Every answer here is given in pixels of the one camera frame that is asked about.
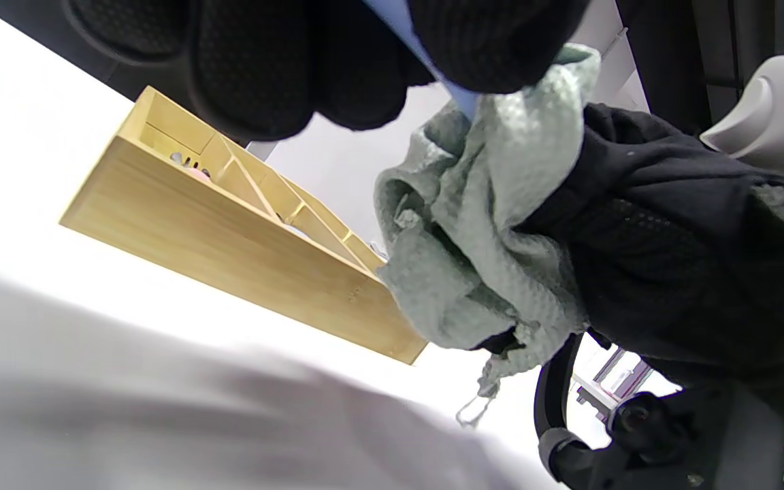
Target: white surface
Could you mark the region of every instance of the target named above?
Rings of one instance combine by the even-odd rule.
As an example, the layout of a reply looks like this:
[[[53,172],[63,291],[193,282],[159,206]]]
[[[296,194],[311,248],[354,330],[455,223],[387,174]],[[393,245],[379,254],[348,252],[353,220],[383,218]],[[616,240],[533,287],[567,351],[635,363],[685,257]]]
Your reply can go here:
[[[515,456],[285,357],[199,347],[0,281],[0,490],[555,486]]]

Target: organizer compartment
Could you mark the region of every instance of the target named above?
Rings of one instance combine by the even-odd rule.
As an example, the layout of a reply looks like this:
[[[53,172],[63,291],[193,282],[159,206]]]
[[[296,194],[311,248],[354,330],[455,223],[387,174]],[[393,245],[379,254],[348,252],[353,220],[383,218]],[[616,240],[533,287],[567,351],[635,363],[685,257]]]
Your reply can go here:
[[[150,87],[61,224],[405,363],[426,344],[329,208]]]

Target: drawstring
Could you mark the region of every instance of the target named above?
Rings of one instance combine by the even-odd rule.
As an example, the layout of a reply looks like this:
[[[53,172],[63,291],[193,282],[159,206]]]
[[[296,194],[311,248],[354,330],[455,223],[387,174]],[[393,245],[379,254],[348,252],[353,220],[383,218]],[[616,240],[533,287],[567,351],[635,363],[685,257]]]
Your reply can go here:
[[[464,406],[461,407],[461,409],[459,409],[458,412],[455,413],[455,421],[458,422],[458,425],[460,425],[461,428],[463,429],[476,429],[476,426],[479,425],[480,421],[483,419],[483,415],[486,415],[486,412],[489,409],[489,404],[491,404],[492,401],[495,400],[495,395],[497,395],[497,393],[492,394],[492,396],[488,398],[483,398],[479,395],[470,398],[470,401],[464,404]],[[486,400],[486,403],[483,404],[483,408],[481,408],[480,412],[477,413],[476,416],[473,416],[472,419],[465,419],[464,410],[469,409],[470,406],[472,406],[472,404],[475,404],[476,400],[479,400],[480,398]]]

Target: black fabric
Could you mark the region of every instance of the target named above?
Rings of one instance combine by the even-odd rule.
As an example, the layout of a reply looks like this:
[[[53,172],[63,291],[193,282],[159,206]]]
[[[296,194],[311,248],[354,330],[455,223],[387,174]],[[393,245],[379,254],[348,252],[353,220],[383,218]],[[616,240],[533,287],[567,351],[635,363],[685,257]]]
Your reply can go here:
[[[315,112],[352,130],[381,127],[408,87],[434,81],[361,0],[62,1],[77,31],[113,58],[182,65],[198,115],[239,140],[285,139]],[[412,0],[411,10],[451,78],[507,93],[542,78],[586,3]],[[447,20],[451,10],[461,15]]]
[[[570,249],[591,326],[684,387],[743,381],[784,415],[784,176],[643,112],[589,105],[576,167],[520,226]]]
[[[416,34],[449,80],[477,93],[540,81],[589,0],[410,0]]]

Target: knit cloth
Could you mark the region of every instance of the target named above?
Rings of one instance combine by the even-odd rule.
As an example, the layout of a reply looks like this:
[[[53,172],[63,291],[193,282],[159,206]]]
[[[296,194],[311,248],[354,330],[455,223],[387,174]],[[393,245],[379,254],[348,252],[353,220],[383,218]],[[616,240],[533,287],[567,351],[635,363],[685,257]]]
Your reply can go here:
[[[470,350],[514,327],[523,345],[492,354],[481,397],[585,329],[566,251],[514,228],[572,170],[599,70],[595,50],[566,44],[536,86],[480,97],[472,124],[449,103],[414,132],[404,163],[377,180],[389,251],[379,275],[414,328]]]

